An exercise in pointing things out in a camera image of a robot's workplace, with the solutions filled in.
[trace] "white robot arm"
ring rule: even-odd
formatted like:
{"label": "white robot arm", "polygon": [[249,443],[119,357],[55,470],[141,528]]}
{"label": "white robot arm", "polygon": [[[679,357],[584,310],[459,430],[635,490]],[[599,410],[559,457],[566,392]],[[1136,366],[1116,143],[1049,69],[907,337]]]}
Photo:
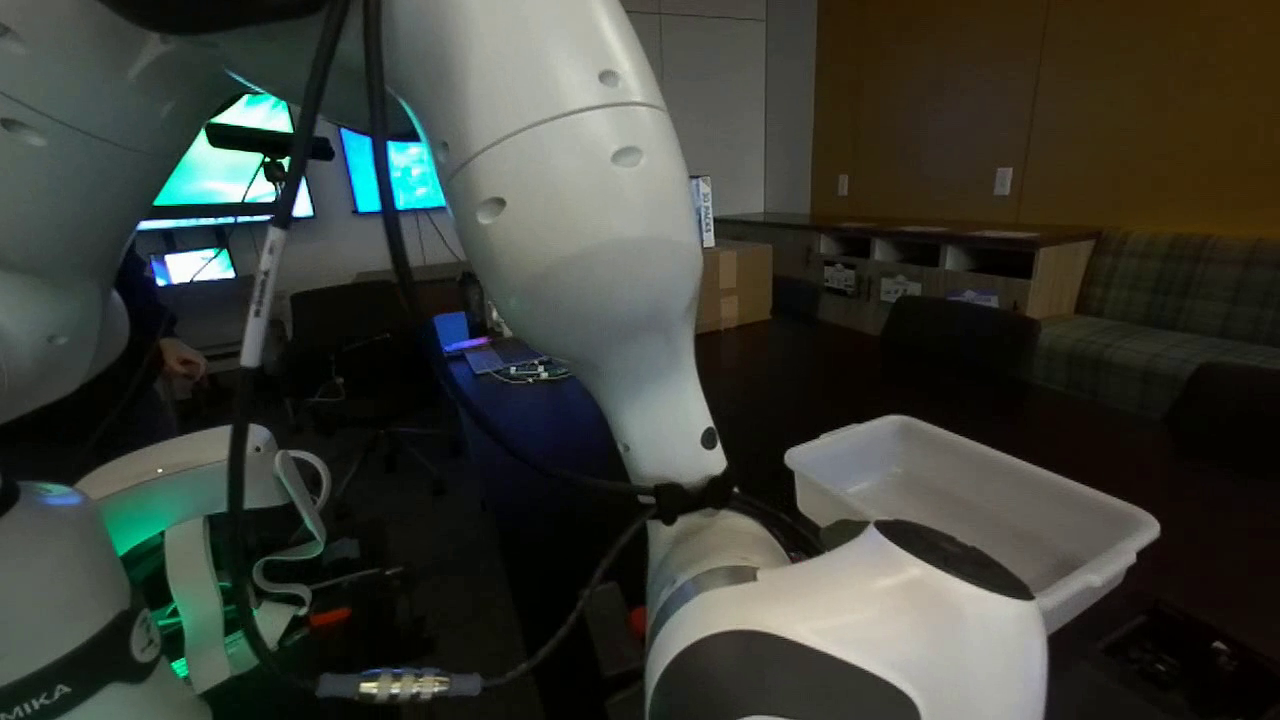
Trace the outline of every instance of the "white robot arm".
{"label": "white robot arm", "polygon": [[[132,214],[162,183],[162,156],[175,156],[224,96],[222,69],[299,96],[322,5],[0,0],[0,166],[24,166],[24,179],[5,175],[0,194],[0,308],[24,297],[49,308],[0,310],[0,392],[40,384],[54,399],[90,372],[83,357],[105,343],[105,289]],[[633,482],[700,487],[720,476],[725,448],[691,357],[700,239],[689,166],[624,9],[385,0],[385,34],[388,96],[437,140],[468,258],[516,337],[576,366]],[[328,96],[338,124],[364,124],[354,28]],[[1042,607],[937,570],[899,542],[863,528],[830,556],[793,565],[739,512],[653,523],[648,711],[1042,715]],[[79,570],[108,565],[108,552],[79,556]],[[77,623],[83,628],[69,636],[99,628],[93,612]],[[0,653],[0,683],[49,658],[55,653]]]}

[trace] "plastic container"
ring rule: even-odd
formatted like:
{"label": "plastic container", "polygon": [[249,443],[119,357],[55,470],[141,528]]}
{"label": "plastic container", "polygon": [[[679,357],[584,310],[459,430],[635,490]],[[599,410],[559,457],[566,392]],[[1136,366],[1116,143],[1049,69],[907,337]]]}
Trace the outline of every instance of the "plastic container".
{"label": "plastic container", "polygon": [[801,512],[918,520],[1018,570],[1049,631],[1111,592],[1157,515],[912,417],[882,417],[787,448]]}

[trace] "white robot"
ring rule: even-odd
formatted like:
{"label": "white robot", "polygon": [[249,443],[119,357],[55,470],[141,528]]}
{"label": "white robot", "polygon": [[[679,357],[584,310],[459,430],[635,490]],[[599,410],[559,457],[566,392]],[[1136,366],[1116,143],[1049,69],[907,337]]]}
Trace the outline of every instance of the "white robot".
{"label": "white robot", "polygon": [[[437,140],[491,303],[588,384],[633,482],[700,487],[720,476],[725,448],[691,357],[700,239],[689,166],[624,9],[385,5],[388,96]],[[111,273],[165,161],[235,78],[295,99],[322,12],[325,0],[0,0],[0,419],[72,392],[119,353],[130,326]],[[325,114],[367,121],[355,20]],[[805,512],[832,532],[839,520],[912,515],[850,509],[839,470],[805,468],[801,482],[814,482],[801,487]],[[97,502],[55,482],[5,482],[0,720],[204,715],[149,647],[99,528],[99,512],[119,515],[117,495],[93,487]],[[167,523],[213,512],[222,495],[199,502]],[[1119,566],[1152,537],[1157,523],[1139,523]],[[918,523],[860,523],[795,565],[728,509],[653,523],[648,715],[1043,715],[1049,631],[1079,607],[1049,603],[1056,586],[985,586],[922,561],[923,542],[949,538]],[[90,673],[90,639],[125,647],[108,677]]]}

